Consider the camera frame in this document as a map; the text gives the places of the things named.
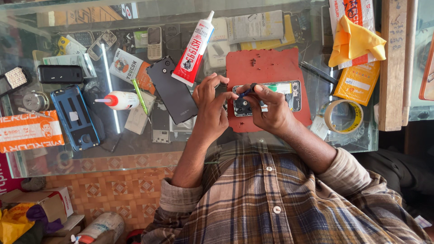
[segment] cylindrical container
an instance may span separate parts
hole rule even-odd
[[[115,230],[115,243],[124,231],[125,223],[122,217],[115,212],[105,212],[98,216],[81,233],[76,235],[79,242],[86,244],[92,243],[99,235],[105,231]]]
[[[103,102],[113,110],[133,109],[140,104],[137,94],[120,91],[112,91],[104,99],[95,99],[95,102]]]
[[[23,105],[27,110],[36,112],[47,111],[50,107],[50,100],[43,92],[29,92],[23,97]]]
[[[193,86],[202,56],[214,31],[214,26],[211,24],[213,15],[214,11],[211,11],[208,18],[199,20],[181,60],[172,73],[173,78],[184,82],[190,87]]]

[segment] green screwdriver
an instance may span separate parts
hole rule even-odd
[[[136,92],[137,92],[137,96],[138,96],[138,99],[139,99],[139,101],[140,101],[140,105],[142,106],[143,111],[144,111],[145,114],[147,115],[148,120],[149,120],[149,123],[151,123],[151,120],[149,119],[148,108],[146,108],[145,101],[143,101],[143,98],[141,97],[140,89],[138,88],[138,85],[137,85],[137,79],[132,79],[131,82],[133,82],[134,89],[135,89]]]

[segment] blue phone back cover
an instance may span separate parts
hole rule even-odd
[[[100,144],[77,85],[51,92],[51,99],[74,151],[79,152]]]

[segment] shirt cuff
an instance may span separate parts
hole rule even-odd
[[[371,182],[368,171],[345,149],[338,154],[329,169],[318,178],[341,196],[352,195]]]
[[[160,207],[169,212],[192,212],[202,197],[202,186],[181,188],[172,186],[170,182],[170,178],[161,181]]]

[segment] floor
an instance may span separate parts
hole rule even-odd
[[[175,167],[146,168],[46,177],[46,188],[68,187],[76,214],[84,214],[89,224],[105,211],[120,214],[125,221],[124,234],[143,229],[154,218],[161,193],[161,179],[171,177]]]

